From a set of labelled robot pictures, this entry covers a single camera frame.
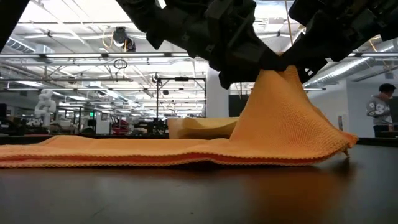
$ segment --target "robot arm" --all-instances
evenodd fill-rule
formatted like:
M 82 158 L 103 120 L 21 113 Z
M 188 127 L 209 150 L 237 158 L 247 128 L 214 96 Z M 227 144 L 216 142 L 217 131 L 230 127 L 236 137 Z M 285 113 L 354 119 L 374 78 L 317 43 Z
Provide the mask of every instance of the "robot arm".
M 340 61 L 371 37 L 398 36 L 396 0 L 296 0 L 291 18 L 307 27 L 282 56 L 255 34 L 253 0 L 117 0 L 147 40 L 158 49 L 167 40 L 189 56 L 209 61 L 220 71 L 222 87 L 254 82 L 260 69 L 283 71 L 296 65 L 308 81 L 331 58 Z

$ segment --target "white robot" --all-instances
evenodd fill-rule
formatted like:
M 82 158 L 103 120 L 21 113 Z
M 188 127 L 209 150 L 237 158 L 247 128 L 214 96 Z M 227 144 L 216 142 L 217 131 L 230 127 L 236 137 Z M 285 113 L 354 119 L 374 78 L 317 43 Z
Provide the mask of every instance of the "white robot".
M 35 117 L 43 118 L 43 127 L 50 125 L 50 113 L 54 113 L 57 109 L 57 104 L 51 100 L 51 96 L 51 90 L 42 90 L 39 95 L 39 102 L 35 107 Z

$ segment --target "ceiling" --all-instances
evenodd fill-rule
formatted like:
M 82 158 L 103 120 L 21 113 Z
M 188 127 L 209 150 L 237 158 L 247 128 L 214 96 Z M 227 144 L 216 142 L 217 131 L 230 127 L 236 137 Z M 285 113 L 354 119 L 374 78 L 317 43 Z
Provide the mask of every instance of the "ceiling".
M 288 8 L 293 1 L 288 1 Z M 24 45 L 36 49 L 37 46 L 46 46 L 54 53 L 83 54 L 83 53 L 105 53 L 105 52 L 123 52 L 123 49 L 112 45 L 109 37 L 117 26 L 126 27 L 127 34 L 136 43 L 137 52 L 184 52 L 183 49 L 164 42 L 160 49 L 156 51 L 145 39 L 145 35 L 139 31 L 131 22 L 130 18 L 120 8 L 115 0 L 41 0 L 42 7 L 37 1 L 31 0 L 25 12 L 23 13 L 18 25 L 14 29 L 12 38 L 22 42 Z M 289 47 L 290 35 L 287 23 L 287 14 L 284 1 L 257 1 L 255 11 L 256 21 L 253 24 L 257 35 L 273 51 L 281 52 Z M 296 21 L 290 20 L 291 31 L 294 36 L 300 32 L 302 27 Z M 19 54 L 20 52 L 12 47 L 6 46 L 2 54 Z M 103 80 L 100 83 L 101 88 L 151 88 L 155 87 L 152 82 L 154 74 L 162 78 L 170 77 L 191 77 L 205 78 L 208 71 L 208 64 L 200 58 L 194 60 L 185 58 L 125 58 L 129 62 L 124 70 L 118 70 L 113 66 L 113 60 L 98 58 L 77 60 L 75 65 L 67 66 L 47 66 L 43 63 L 37 64 L 34 60 L 9 59 L 8 63 L 18 66 L 21 70 L 12 70 L 9 66 L 3 66 L 3 76 L 8 77 L 45 77 L 51 74 L 51 78 L 128 78 L 128 81 Z M 54 62 L 67 63 L 70 60 L 54 59 Z M 83 65 L 83 63 L 92 63 L 93 65 Z M 87 83 L 77 82 L 69 84 L 67 82 L 40 82 L 41 86 L 52 86 L 57 88 L 85 88 Z M 11 83 L 13 87 L 20 87 L 21 83 Z M 189 82 L 169 81 L 165 88 L 195 88 L 195 90 L 171 91 L 168 95 L 160 95 L 160 98 L 204 98 L 204 91 L 199 84 L 193 80 Z M 250 89 L 252 83 L 242 83 L 242 87 Z M 233 85 L 231 94 L 238 94 L 240 84 Z M 85 100 L 104 101 L 95 91 L 58 91 L 64 96 L 84 96 Z M 155 91 L 119 91 L 120 98 L 110 101 L 127 99 L 139 103 L 141 108 L 150 108 L 155 103 Z M 203 100 L 193 100 L 189 105 L 193 105 L 195 111 L 203 109 Z M 181 108 L 186 108 L 187 104 L 181 104 Z M 173 110 L 172 113 L 187 113 L 183 109 Z

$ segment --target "person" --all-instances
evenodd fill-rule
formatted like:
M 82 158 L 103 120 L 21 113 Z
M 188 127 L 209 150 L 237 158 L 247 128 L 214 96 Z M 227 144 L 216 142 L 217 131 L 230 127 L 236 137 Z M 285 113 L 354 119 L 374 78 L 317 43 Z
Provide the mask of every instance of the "person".
M 380 94 L 372 96 L 366 105 L 367 115 L 373 117 L 375 137 L 381 137 L 380 132 L 390 131 L 392 118 L 388 101 L 392 98 L 395 89 L 395 86 L 392 84 L 382 84 L 379 87 Z

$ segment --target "black table surface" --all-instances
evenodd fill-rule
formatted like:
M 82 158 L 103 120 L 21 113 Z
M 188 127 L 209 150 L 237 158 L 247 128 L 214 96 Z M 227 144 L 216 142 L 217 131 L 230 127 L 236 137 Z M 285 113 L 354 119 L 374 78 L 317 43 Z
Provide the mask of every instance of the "black table surface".
M 0 169 L 0 223 L 398 223 L 398 148 L 308 167 Z

